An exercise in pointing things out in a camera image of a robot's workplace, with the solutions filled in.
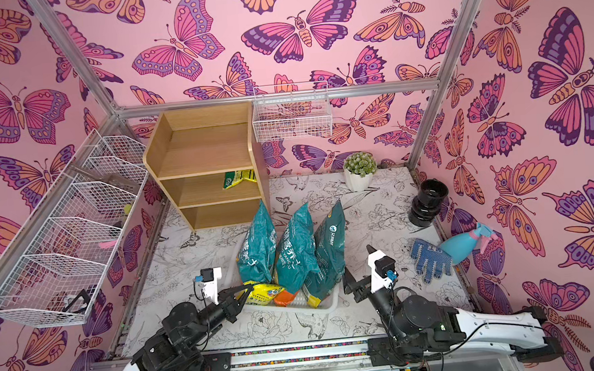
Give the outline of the yellow fertilizer packet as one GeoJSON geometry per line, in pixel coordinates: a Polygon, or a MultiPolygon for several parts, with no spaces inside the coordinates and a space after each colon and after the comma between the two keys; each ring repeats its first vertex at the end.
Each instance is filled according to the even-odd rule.
{"type": "Polygon", "coordinates": [[[255,171],[252,169],[242,170],[242,171],[230,171],[225,173],[224,181],[223,181],[224,191],[238,186],[242,182],[251,182],[256,183],[256,174],[255,171]]]}
{"type": "Polygon", "coordinates": [[[276,258],[276,241],[273,220],[265,203],[260,202],[236,256],[243,283],[271,283],[276,258]]]}

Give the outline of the wooden three-tier shelf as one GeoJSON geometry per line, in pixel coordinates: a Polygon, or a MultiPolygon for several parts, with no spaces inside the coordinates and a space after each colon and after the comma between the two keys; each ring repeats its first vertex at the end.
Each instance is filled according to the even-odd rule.
{"type": "Polygon", "coordinates": [[[269,205],[269,179],[250,102],[163,112],[143,163],[192,230],[248,224],[269,205]],[[224,175],[252,169],[256,183],[226,191],[224,175]]]}

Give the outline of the white plastic basket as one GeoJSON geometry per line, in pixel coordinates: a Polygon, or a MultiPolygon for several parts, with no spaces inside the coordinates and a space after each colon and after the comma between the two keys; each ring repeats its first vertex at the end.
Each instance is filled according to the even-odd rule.
{"type": "MultiPolygon", "coordinates": [[[[235,239],[235,244],[232,248],[232,253],[230,255],[229,263],[226,267],[223,268],[223,287],[232,287],[235,285],[241,284],[241,278],[239,276],[238,266],[236,265],[236,256],[239,251],[239,247],[241,246],[242,242],[245,240],[245,234],[242,233],[238,235],[235,239]]],[[[291,302],[290,305],[284,306],[276,306],[275,304],[271,303],[266,306],[263,305],[252,305],[246,304],[244,306],[244,312],[262,312],[262,311],[274,311],[278,313],[291,313],[291,314],[329,314],[336,310],[338,306],[338,295],[339,290],[341,287],[341,283],[337,283],[337,285],[332,289],[331,294],[325,298],[317,308],[313,308],[309,306],[307,301],[307,296],[304,295],[303,291],[299,292],[295,299],[291,302]]]]}

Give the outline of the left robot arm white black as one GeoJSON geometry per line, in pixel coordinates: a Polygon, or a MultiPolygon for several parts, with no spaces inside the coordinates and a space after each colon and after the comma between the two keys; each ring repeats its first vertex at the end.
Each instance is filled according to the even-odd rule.
{"type": "Polygon", "coordinates": [[[201,310],[189,301],[178,304],[123,371],[231,371],[230,352],[205,349],[225,321],[236,322],[253,288],[248,284],[223,290],[218,303],[201,310]]]}

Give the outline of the teal orange fertilizer bag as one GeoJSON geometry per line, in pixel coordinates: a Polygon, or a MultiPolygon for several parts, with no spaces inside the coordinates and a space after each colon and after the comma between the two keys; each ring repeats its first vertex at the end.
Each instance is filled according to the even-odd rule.
{"type": "Polygon", "coordinates": [[[284,291],[284,287],[273,283],[259,283],[255,281],[248,281],[246,283],[252,286],[251,293],[246,300],[246,304],[250,305],[267,306],[284,291]]]}
{"type": "Polygon", "coordinates": [[[319,272],[315,250],[313,220],[306,203],[291,217],[276,247],[273,282],[282,287],[274,299],[277,306],[292,304],[310,273],[319,272]]]}

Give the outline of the teal yellow fertilizer bag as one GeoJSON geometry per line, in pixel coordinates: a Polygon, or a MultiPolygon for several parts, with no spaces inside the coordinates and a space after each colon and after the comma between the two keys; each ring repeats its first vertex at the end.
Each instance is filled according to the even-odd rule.
{"type": "Polygon", "coordinates": [[[314,253],[319,271],[309,273],[303,284],[307,304],[311,308],[319,308],[344,276],[346,226],[344,208],[338,200],[314,234],[314,253]]]}

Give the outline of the potted green succulent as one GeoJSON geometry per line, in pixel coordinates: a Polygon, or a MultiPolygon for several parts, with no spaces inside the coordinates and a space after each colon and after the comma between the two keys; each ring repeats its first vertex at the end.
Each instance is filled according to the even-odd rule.
{"type": "Polygon", "coordinates": [[[368,152],[356,152],[344,161],[344,177],[346,185],[352,192],[361,192],[370,186],[377,172],[377,162],[368,152]]]}

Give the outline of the blue dotted glove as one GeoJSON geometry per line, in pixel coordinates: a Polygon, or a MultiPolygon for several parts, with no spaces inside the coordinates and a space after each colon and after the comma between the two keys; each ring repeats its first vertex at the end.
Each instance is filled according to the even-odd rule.
{"type": "Polygon", "coordinates": [[[430,284],[433,279],[452,276],[452,258],[446,252],[422,239],[416,239],[411,250],[415,262],[415,272],[423,282],[430,284]]]}

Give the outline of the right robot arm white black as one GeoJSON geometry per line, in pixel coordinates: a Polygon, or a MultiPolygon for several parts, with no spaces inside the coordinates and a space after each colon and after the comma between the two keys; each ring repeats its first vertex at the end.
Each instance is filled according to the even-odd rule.
{"type": "Polygon", "coordinates": [[[371,364],[405,366],[446,359],[458,352],[481,350],[509,355],[523,364],[543,363],[563,355],[558,339],[545,333],[544,313],[528,308],[510,315],[483,314],[440,306],[412,294],[396,298],[393,286],[371,291],[370,277],[361,280],[345,271],[343,288],[358,303],[369,300],[385,330],[367,339],[371,364]]]}

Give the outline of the teal spray bottle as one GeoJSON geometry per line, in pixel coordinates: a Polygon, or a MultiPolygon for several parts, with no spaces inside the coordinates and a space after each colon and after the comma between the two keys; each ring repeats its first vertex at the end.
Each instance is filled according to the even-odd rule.
{"type": "Polygon", "coordinates": [[[476,249],[484,253],[491,241],[497,239],[498,236],[490,227],[478,223],[471,231],[450,237],[438,248],[449,255],[451,265],[455,266],[462,263],[476,249]]]}

